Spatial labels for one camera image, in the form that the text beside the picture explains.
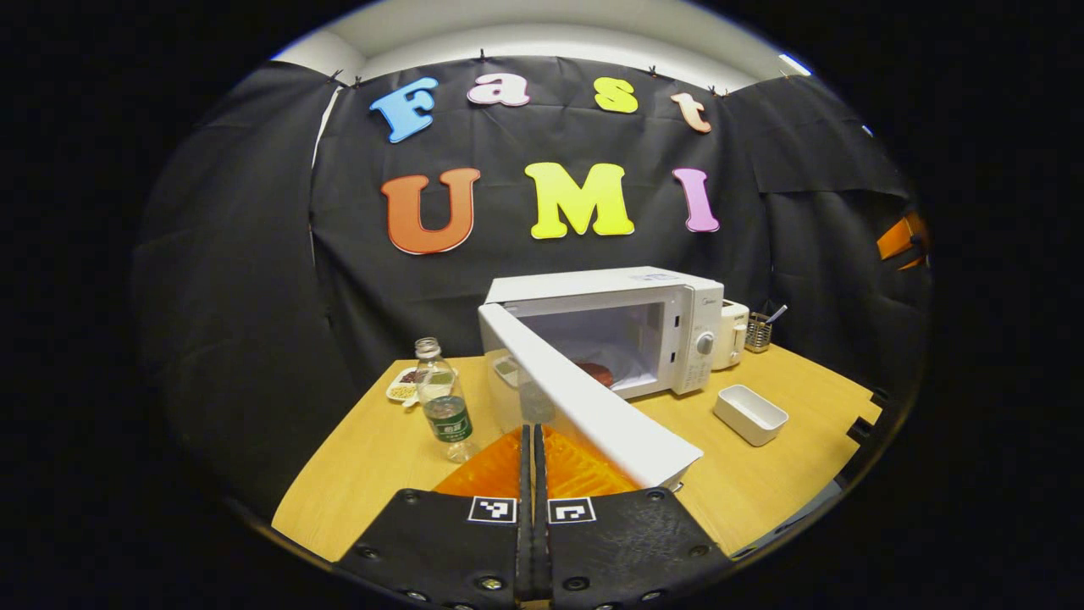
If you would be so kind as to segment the clear plastic water bottle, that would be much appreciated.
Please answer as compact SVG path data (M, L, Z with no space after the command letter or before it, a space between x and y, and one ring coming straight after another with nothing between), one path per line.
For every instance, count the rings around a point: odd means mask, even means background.
M442 355L436 337L415 341L415 390L423 416L429 421L434 438L444 445L446 459L462 464L478 452L473 440L473 421L460 375Z

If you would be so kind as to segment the white rectangular tray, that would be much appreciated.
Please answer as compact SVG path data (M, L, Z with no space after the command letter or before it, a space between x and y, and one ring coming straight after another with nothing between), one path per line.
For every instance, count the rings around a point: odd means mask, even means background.
M770 443L789 421L789 413L744 385L720 390L711 412L753 447Z

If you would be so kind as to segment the cream toaster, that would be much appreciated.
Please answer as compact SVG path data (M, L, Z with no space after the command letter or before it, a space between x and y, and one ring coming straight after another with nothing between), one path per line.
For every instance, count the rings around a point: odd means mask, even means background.
M722 301L720 327L717 332L713 371L730 369L743 360L749 324L749 309L740 302Z

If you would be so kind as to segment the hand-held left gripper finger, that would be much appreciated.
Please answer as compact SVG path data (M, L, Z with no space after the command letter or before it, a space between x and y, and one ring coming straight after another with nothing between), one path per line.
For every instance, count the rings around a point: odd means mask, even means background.
M396 491L336 570L409 607L518 610L534 586L532 429L514 437L511 496Z
M666 610L732 574L733 560L664 486L549 495L534 426L534 595L550 610Z

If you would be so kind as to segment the white microwave oven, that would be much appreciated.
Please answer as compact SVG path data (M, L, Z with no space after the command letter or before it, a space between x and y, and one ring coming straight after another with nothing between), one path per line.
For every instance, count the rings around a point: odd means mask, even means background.
M498 429L541 424L638 486L676 491L702 451L632 405L707 385L724 288L654 267L493 280L478 323ZM606 387L576 362L612 372Z

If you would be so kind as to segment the white divided snack dish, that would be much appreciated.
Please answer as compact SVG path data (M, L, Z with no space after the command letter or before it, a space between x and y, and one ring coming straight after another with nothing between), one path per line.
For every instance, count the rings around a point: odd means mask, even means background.
M388 385L384 395L403 407L421 407L427 401L426 391L420 391L423 385L430 385L436 369L410 367L399 371Z

